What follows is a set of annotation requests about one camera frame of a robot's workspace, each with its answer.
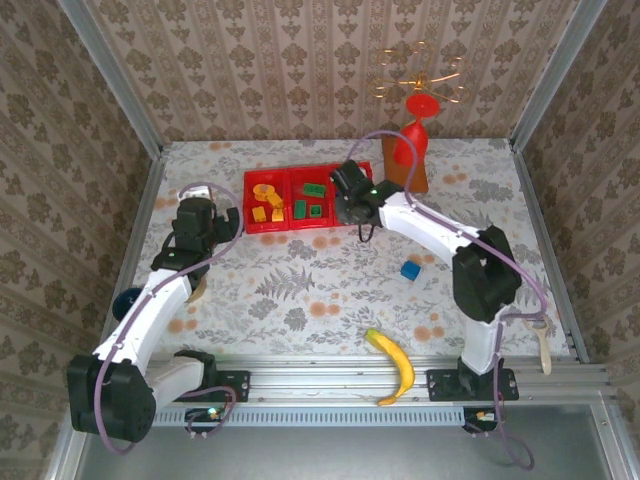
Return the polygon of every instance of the red tray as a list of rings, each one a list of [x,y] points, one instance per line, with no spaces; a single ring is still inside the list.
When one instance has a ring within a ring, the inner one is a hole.
[[[247,233],[282,232],[285,230],[302,230],[306,228],[326,228],[341,226],[335,214],[336,188],[331,182],[329,174],[339,167],[340,163],[329,165],[312,165],[307,167],[289,167],[273,170],[251,170],[244,174],[244,203],[243,213],[245,229]],[[371,164],[361,162],[361,168],[369,178],[373,178]],[[260,202],[255,199],[253,187],[260,183],[273,185],[276,193],[282,197],[284,203],[284,221],[271,222],[272,208],[268,202]],[[305,183],[323,185],[324,198],[309,197],[302,193]],[[293,211],[296,200],[307,202],[307,216],[304,219],[294,220]],[[312,205],[322,207],[322,216],[309,218],[309,209]],[[266,222],[253,220],[252,208],[262,206],[267,214]]]

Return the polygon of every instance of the gold wire ornament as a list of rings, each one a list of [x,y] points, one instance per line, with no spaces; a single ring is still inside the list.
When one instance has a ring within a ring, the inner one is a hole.
[[[435,48],[432,44],[424,42],[422,40],[418,40],[411,45],[411,55],[423,55],[425,52],[428,52],[425,63],[428,63],[429,60],[433,57],[434,51]],[[403,54],[395,48],[385,48],[378,51],[378,54],[376,55],[376,62],[379,65],[386,66],[390,63],[396,63],[394,60],[402,56]],[[442,95],[441,93],[438,93],[433,89],[433,84],[445,82],[447,80],[459,77],[463,73],[466,73],[470,68],[469,62],[462,57],[451,57],[447,59],[447,63],[449,68],[452,69],[452,73],[449,75],[445,75],[444,77],[428,78],[427,71],[425,69],[409,73],[407,80],[389,80],[386,78],[378,77],[375,80],[369,82],[369,84],[367,85],[367,89],[369,90],[369,93],[371,93],[371,95],[373,95],[374,97],[384,98],[389,93],[388,85],[411,85],[413,86],[414,93],[426,92],[429,95],[433,95],[434,97],[440,98],[442,100],[447,100],[451,103],[464,103],[469,100],[469,98],[471,97],[471,93],[467,88],[463,86],[453,87],[453,94],[451,96]]]

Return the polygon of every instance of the banana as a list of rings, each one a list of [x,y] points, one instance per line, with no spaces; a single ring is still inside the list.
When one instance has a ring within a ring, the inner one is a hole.
[[[369,330],[367,330],[367,333],[364,337],[371,345],[376,347],[381,352],[389,355],[398,367],[398,371],[400,372],[400,386],[398,387],[398,390],[390,397],[383,398],[378,402],[379,407],[385,405],[393,405],[401,395],[403,395],[407,390],[413,387],[413,382],[415,382],[416,380],[416,374],[413,371],[413,365],[411,365],[409,357],[406,353],[404,353],[404,350],[402,350],[397,343],[390,340],[388,337],[384,336],[377,330],[370,328]]]

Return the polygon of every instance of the floral tablecloth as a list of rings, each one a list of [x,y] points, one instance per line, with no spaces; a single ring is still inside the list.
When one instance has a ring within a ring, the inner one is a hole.
[[[143,284],[153,257],[170,232],[176,191],[209,180],[242,196],[245,170],[335,163],[353,141],[245,141],[175,143],[142,250],[136,283]],[[380,140],[363,144],[354,157],[371,162],[374,181],[384,176]],[[558,311],[511,152],[505,140],[432,140],[427,154],[430,191],[418,197],[468,225],[502,228],[515,258],[545,286],[550,301],[552,355],[568,355]],[[216,198],[218,211],[231,206]],[[422,266],[415,282],[400,275],[406,260]],[[181,348],[227,354],[362,355],[374,353],[364,332],[375,328],[408,354],[460,354],[464,314],[452,296],[451,272],[408,238],[377,230],[360,243],[355,227],[246,235],[207,274],[201,298],[169,323],[156,353]],[[537,306],[523,286],[516,308]],[[535,335],[511,322],[502,350],[538,355]]]

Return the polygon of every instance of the wall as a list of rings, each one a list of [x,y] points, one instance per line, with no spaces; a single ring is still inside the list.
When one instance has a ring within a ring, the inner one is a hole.
[[[165,141],[345,138],[409,117],[406,90],[366,92],[444,59],[471,62],[469,102],[434,137],[507,137],[577,0],[88,0]],[[435,58],[409,59],[427,40]],[[396,47],[390,67],[379,49]]]
[[[640,450],[640,2],[610,0],[525,148],[592,359]]]
[[[55,2],[0,2],[0,478],[37,478],[149,167]]]

